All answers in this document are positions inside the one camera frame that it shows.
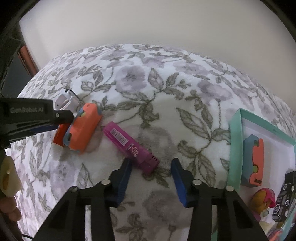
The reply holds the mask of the person's left hand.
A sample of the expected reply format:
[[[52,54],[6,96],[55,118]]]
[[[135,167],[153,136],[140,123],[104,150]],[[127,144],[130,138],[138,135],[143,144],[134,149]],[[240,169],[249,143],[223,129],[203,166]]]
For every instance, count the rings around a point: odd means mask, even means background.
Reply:
[[[22,188],[20,178],[17,174],[15,162],[10,156],[5,156],[1,162],[1,212],[9,220],[18,222],[22,218],[17,207],[15,195]]]

